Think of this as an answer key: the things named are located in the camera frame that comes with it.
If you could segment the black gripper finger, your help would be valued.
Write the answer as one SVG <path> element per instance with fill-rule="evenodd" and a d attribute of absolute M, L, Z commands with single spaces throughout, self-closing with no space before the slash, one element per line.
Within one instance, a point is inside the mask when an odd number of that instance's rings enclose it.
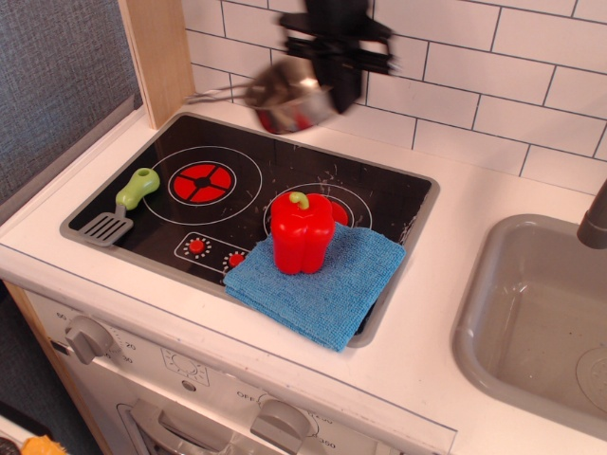
<path fill-rule="evenodd" d="M 321 86 L 333 87 L 335 85 L 332 76 L 332 59 L 327 55 L 315 54 L 311 58 L 317 80 Z"/>
<path fill-rule="evenodd" d="M 332 99 L 339 114 L 345 113 L 361 97 L 362 70 L 337 64 L 332 75 Z"/>

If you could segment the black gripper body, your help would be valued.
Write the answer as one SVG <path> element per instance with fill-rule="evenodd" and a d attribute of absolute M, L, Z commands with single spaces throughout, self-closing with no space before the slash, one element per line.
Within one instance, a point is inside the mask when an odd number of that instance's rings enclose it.
<path fill-rule="evenodd" d="M 393 32 L 372 19 L 367 1 L 306 1 L 304 12 L 284 13 L 278 23 L 286 31 L 291 56 L 327 55 L 337 64 L 388 74 L 395 69 L 390 49 Z"/>

